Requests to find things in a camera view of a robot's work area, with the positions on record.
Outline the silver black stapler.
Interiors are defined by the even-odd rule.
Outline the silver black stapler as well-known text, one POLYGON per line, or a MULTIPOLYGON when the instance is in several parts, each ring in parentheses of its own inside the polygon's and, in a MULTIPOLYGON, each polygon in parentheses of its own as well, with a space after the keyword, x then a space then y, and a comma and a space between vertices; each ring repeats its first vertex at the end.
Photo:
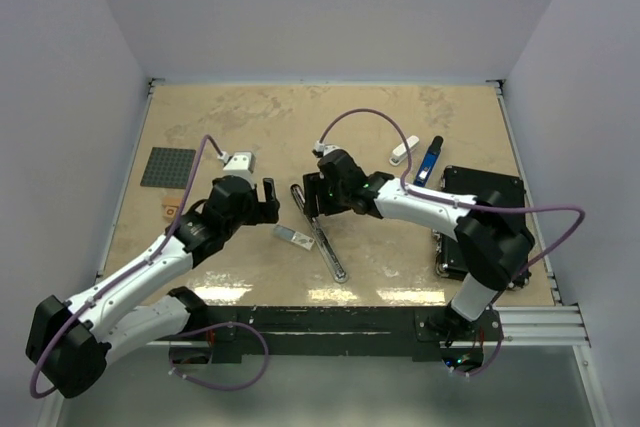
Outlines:
POLYGON ((311 230, 312 236, 316 241, 316 245, 318 246, 319 252, 329 269, 332 278, 336 283, 342 284, 348 280, 348 274, 342 263, 340 262, 337 254, 335 253, 333 247, 331 246, 324 230, 322 229, 319 221, 307 215, 305 213, 305 199, 302 187, 298 184, 292 184, 290 186, 290 193, 293 197, 293 200, 298 207, 299 211, 303 215, 303 218, 306 220, 309 228, 311 230))

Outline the white staple box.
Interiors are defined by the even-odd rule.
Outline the white staple box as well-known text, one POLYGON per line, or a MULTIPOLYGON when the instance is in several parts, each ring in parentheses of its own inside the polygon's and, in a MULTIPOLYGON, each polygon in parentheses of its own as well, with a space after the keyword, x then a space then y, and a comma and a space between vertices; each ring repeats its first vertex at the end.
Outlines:
POLYGON ((315 245, 315 240, 312 237, 309 237, 300 232, 295 232, 292 235, 291 243, 297 247, 303 248, 307 251, 311 251, 315 245))

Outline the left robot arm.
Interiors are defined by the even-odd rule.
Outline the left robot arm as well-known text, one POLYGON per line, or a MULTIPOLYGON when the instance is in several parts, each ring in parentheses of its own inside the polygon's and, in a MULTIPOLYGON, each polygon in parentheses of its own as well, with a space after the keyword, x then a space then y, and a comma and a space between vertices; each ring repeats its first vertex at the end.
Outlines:
POLYGON ((34 364, 31 396, 77 397, 110 364, 150 341, 200 337, 207 306, 191 290, 174 289, 148 307, 140 303, 220 252, 239 228, 277 223, 275 182, 265 178, 262 183, 265 198, 260 200, 255 183, 242 176, 213 180, 207 198, 179 210, 165 232, 115 274, 66 300, 54 295, 42 300, 26 344, 34 364))

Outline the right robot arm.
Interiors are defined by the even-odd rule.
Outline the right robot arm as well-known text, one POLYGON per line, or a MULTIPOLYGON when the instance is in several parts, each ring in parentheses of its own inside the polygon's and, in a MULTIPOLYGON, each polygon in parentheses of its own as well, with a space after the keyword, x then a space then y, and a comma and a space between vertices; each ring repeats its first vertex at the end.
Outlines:
POLYGON ((320 157, 302 183, 309 217, 351 211, 426 227, 456 241, 468 274, 447 304, 445 326, 459 340, 480 329, 480 316, 519 274, 534 247, 524 210, 505 206, 497 191, 457 196, 408 186, 390 173, 365 173, 340 148, 320 157))

